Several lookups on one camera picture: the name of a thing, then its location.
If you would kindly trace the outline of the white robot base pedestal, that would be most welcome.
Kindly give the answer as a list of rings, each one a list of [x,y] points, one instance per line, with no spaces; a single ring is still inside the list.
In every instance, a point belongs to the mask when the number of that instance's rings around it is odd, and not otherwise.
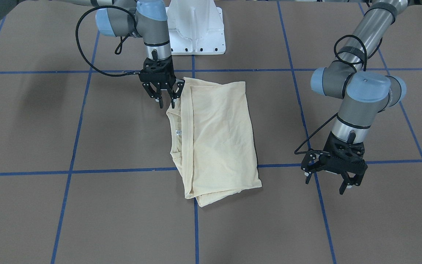
[[[226,52],[223,12],[214,0],[171,0],[166,14],[173,55]]]

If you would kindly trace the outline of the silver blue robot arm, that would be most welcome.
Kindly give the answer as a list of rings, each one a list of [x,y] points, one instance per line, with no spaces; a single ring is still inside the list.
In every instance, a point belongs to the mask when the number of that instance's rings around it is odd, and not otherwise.
[[[339,193],[359,186],[368,168],[363,156],[364,141],[376,115],[400,103],[406,95],[405,82],[396,76],[367,71],[368,60],[377,52],[387,29],[410,6],[408,0],[374,0],[341,48],[334,47],[335,60],[316,69],[311,89],[342,99],[339,111],[330,119],[334,125],[323,149],[309,148],[300,164],[308,184],[315,172],[325,171],[343,179]]]
[[[98,31],[105,36],[119,37],[120,42],[115,53],[120,54],[128,37],[142,38],[146,50],[146,59],[141,71],[117,74],[116,77],[138,75],[142,87],[148,96],[163,107],[162,92],[166,91],[175,107],[181,97],[185,81],[177,79],[171,54],[169,25],[166,7],[162,0],[72,0],[73,4],[89,6],[78,20],[75,39],[81,57],[96,72],[114,77],[93,65],[82,51],[79,40],[79,28],[87,15],[96,14]]]

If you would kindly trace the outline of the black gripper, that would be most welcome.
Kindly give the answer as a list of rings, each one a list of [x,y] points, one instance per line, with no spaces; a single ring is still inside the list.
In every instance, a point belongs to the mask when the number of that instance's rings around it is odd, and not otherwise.
[[[174,109],[185,85],[185,80],[176,80],[172,57],[163,60],[146,58],[139,79],[149,97],[154,98],[161,109],[164,107],[162,90],[167,90],[171,98],[171,107]]]
[[[339,188],[339,194],[344,194],[347,188],[359,186],[362,183],[368,168],[363,159],[364,154],[363,142],[344,142],[330,132],[323,151],[308,150],[303,157],[300,168],[306,176],[305,184],[309,184],[315,172],[322,170],[333,172],[342,176],[343,182]]]

